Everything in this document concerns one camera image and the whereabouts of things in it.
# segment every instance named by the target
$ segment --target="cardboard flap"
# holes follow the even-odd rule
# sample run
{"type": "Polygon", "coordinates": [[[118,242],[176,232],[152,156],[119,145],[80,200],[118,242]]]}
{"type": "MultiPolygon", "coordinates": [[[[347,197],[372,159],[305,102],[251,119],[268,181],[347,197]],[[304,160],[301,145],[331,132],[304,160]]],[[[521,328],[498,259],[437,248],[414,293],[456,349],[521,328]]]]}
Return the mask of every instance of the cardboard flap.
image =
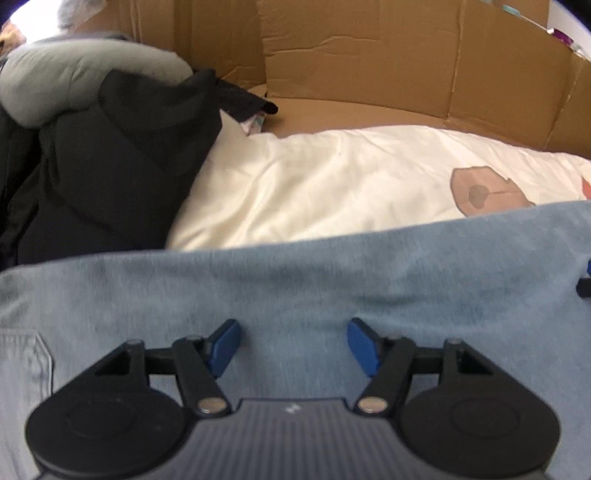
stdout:
{"type": "Polygon", "coordinates": [[[175,50],[173,1],[109,0],[105,8],[76,28],[76,31],[117,30],[146,45],[175,50]]]}
{"type": "Polygon", "coordinates": [[[548,0],[492,0],[492,3],[499,8],[509,5],[517,10],[525,18],[533,20],[543,27],[548,26],[548,15],[550,13],[550,2],[548,0]]]}
{"type": "Polygon", "coordinates": [[[265,83],[255,0],[108,0],[77,30],[118,30],[244,88],[265,83]]]}
{"type": "Polygon", "coordinates": [[[545,147],[591,158],[591,63],[573,55],[571,71],[572,89],[545,147]]]}
{"type": "Polygon", "coordinates": [[[568,84],[571,50],[484,2],[464,6],[449,116],[543,148],[568,84]]]}
{"type": "Polygon", "coordinates": [[[444,117],[459,45],[461,4],[258,0],[269,95],[366,103],[444,117]]]}

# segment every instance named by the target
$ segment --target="gray cushion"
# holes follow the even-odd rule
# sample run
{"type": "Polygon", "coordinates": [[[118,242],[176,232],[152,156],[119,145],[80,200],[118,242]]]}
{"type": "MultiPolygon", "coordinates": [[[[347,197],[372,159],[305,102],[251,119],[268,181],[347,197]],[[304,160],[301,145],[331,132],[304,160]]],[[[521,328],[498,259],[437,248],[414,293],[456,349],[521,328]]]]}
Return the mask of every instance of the gray cushion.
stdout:
{"type": "Polygon", "coordinates": [[[0,102],[20,125],[38,128],[68,110],[97,100],[113,69],[177,85],[193,71],[176,54],[119,40],[64,40],[23,45],[0,73],[0,102]]]}

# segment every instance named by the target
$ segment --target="purple object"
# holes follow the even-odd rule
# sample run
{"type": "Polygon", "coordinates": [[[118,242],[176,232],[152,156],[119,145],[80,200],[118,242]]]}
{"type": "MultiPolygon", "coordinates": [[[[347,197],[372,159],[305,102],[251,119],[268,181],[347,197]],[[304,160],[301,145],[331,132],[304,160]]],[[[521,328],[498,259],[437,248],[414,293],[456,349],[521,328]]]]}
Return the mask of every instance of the purple object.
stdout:
{"type": "Polygon", "coordinates": [[[558,28],[553,28],[551,35],[553,37],[558,38],[562,43],[564,43],[568,47],[571,47],[573,44],[573,39],[570,38],[566,33],[558,30],[558,28]]]}

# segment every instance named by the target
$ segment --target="metal rivet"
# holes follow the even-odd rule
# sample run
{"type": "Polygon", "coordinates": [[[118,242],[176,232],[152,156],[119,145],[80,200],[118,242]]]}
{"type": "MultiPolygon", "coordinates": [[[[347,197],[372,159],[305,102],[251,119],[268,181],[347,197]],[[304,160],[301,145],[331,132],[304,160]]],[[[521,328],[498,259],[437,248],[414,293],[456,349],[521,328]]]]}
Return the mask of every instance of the metal rivet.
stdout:
{"type": "Polygon", "coordinates": [[[364,397],[357,402],[357,406],[364,413],[382,413],[388,408],[388,402],[380,397],[364,397]]]}
{"type": "Polygon", "coordinates": [[[199,400],[197,403],[199,410],[207,415],[214,415],[220,413],[228,407],[228,404],[223,398],[209,397],[199,400]]]}

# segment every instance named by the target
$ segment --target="white bedsheet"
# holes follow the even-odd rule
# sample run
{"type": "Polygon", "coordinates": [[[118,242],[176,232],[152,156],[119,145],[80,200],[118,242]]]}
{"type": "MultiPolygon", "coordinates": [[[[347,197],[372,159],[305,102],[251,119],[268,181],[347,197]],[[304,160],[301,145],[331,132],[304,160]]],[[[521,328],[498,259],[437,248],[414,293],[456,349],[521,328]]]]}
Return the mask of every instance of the white bedsheet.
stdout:
{"type": "Polygon", "coordinates": [[[168,248],[229,248],[451,220],[591,196],[591,165],[421,126],[278,139],[223,128],[168,248]]]}

